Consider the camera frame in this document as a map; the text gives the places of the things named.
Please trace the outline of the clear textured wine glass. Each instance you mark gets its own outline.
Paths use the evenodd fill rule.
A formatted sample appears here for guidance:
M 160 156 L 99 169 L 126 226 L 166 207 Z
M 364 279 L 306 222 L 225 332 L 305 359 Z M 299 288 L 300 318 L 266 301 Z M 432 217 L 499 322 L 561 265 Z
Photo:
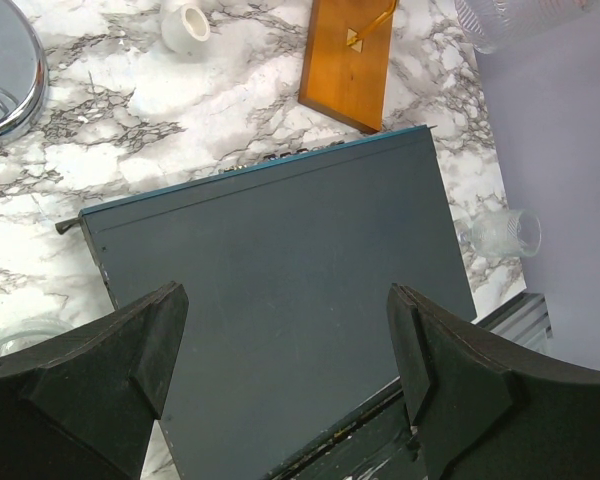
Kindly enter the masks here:
M 593 0 L 455 0 L 459 25 L 475 50 L 491 54 L 576 20 Z

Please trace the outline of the clear ribbed wine glass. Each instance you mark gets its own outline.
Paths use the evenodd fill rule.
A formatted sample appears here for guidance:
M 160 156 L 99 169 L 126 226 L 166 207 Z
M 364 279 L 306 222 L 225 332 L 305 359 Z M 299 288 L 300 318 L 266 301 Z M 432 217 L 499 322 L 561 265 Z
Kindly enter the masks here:
M 27 319 L 0 328 L 0 357 L 29 348 L 73 329 L 67 322 L 53 319 Z

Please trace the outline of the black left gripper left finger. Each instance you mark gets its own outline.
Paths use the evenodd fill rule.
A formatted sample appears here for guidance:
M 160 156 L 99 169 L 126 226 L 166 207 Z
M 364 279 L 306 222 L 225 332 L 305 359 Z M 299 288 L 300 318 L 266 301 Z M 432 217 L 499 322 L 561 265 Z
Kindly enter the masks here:
M 187 311 L 170 282 L 0 357 L 0 479 L 139 478 Z

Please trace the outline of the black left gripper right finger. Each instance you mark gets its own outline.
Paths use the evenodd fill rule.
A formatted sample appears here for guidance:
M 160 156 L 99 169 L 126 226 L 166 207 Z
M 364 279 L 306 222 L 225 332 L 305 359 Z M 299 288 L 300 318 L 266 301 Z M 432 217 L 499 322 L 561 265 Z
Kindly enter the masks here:
M 517 345 L 394 284 L 387 316 L 430 479 L 600 479 L 600 371 Z

